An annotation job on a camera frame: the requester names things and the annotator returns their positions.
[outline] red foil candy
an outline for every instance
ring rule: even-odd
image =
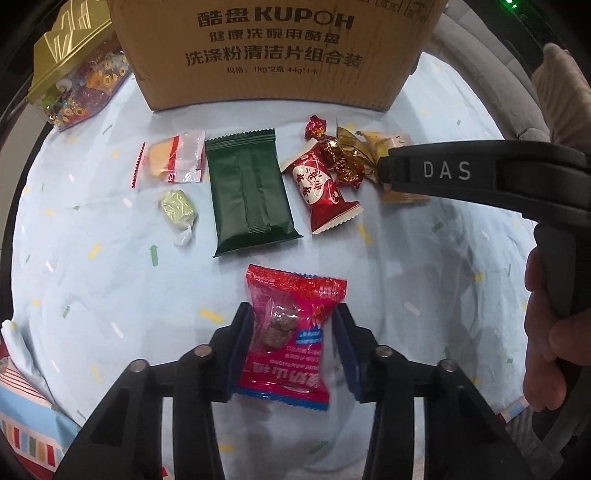
[[[363,211],[359,202],[346,202],[322,162],[321,145],[310,140],[307,152],[298,157],[287,171],[294,177],[304,201],[311,210],[312,233],[320,233],[351,220]]]
[[[336,137],[326,135],[326,120],[312,115],[306,123],[306,140],[315,138],[320,146],[320,158],[324,164],[336,172],[339,185],[351,185],[358,189],[363,180],[363,166],[348,162],[339,147]]]

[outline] cardboard box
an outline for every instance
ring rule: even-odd
[[[108,3],[153,110],[273,98],[384,111],[402,89],[447,0]]]

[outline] candy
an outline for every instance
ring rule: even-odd
[[[160,200],[160,206],[169,223],[181,230],[176,236],[176,245],[185,245],[191,239],[193,224],[197,218],[195,207],[182,190],[172,190]]]
[[[407,134],[383,134],[381,132],[355,132],[365,138],[370,152],[374,158],[374,163],[377,165],[381,157],[387,157],[390,148],[399,148],[412,145],[413,141]],[[425,195],[418,195],[415,193],[395,192],[389,184],[384,185],[384,194],[382,195],[382,203],[395,203],[398,205],[408,205],[413,203],[425,203],[431,198]]]
[[[277,163],[274,130],[208,140],[206,151],[217,228],[215,256],[301,238]]]
[[[43,93],[39,90],[45,82],[33,85],[29,101],[64,130],[99,113],[129,74],[129,63],[113,34]]]
[[[312,233],[324,232],[363,211],[359,202],[344,200],[321,158],[321,145],[312,139],[306,145],[306,152],[285,167],[310,207]]]
[[[323,326],[345,299],[347,282],[257,265],[248,267],[246,281],[255,333],[238,393],[326,410],[329,392],[320,378]]]
[[[362,171],[363,175],[372,182],[377,183],[376,173],[377,161],[367,147],[359,138],[353,135],[349,130],[337,126],[336,138],[341,152],[348,162],[355,166],[357,171]]]
[[[131,188],[153,187],[162,182],[201,181],[205,167],[205,131],[195,130],[142,146]]]
[[[339,146],[337,138],[326,135],[326,120],[313,115],[306,124],[306,140],[316,139],[320,146],[320,158],[336,172],[338,184],[358,189],[363,180],[363,165],[350,162]]]

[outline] transparent wrapper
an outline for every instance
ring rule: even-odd
[[[250,265],[246,281],[255,332],[238,393],[327,410],[320,376],[323,326],[345,298],[347,282]]]
[[[189,243],[193,234],[193,224],[197,218],[197,210],[182,190],[172,190],[160,199],[160,208],[170,225],[181,232],[174,238],[175,245]]]
[[[202,180],[205,167],[205,131],[185,132],[153,144],[143,144],[131,188],[145,189],[164,183]]]
[[[49,123],[65,130],[99,113],[130,74],[127,58],[113,33],[52,83],[33,105]]]

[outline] gold tin lid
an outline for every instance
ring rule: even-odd
[[[46,90],[82,63],[112,32],[106,0],[69,0],[49,32],[33,49],[33,82],[27,101],[35,103]]]

